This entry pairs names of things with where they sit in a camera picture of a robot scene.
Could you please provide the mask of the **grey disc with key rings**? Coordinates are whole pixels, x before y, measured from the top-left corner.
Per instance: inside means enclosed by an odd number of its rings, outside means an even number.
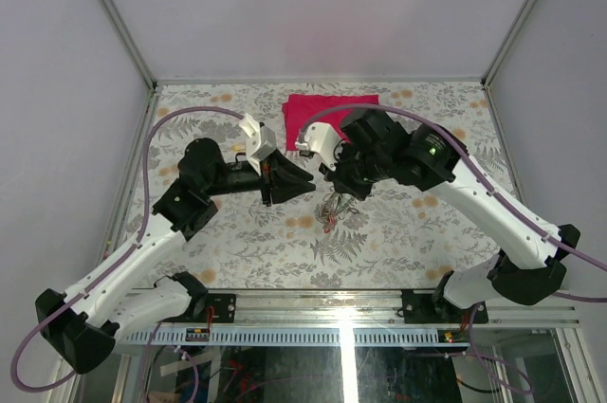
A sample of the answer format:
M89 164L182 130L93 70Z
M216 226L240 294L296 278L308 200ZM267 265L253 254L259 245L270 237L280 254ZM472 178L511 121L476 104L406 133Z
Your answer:
M331 192L327 194L315 210L316 219L322 224L324 233L334 230L345 214L356 215L356 198L350 194Z

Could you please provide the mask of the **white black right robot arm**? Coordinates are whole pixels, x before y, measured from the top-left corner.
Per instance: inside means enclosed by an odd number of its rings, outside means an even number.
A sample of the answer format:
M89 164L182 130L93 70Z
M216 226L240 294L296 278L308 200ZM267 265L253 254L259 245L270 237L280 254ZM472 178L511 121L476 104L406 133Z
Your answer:
M321 157L320 170L336 192L363 201L376 183L394 180L443 200L496 242L499 250L488 260L441 278L423 305L427 315L450 322L479 302L532 306L560 291L566 248L577 244L579 230L532 213L446 131L422 124L409 133L383 111L359 109L338 128L311 124L302 145Z

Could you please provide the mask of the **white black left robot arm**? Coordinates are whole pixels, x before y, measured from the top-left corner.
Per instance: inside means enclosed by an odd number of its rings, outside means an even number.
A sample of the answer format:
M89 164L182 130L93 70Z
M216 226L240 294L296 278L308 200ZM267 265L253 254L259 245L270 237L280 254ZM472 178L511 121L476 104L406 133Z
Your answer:
M153 205L142 237L123 244L65 292L48 289L37 298L42 337L76 374L84 375L100 366L119 341L145 327L203 320L208 290L187 271L163 277L136 296L130 292L211 221L218 212L214 196L258 192L271 206L314 191L312 180L278 150L254 168L245 160L226 162L210 138L194 140L178 162L177 179Z

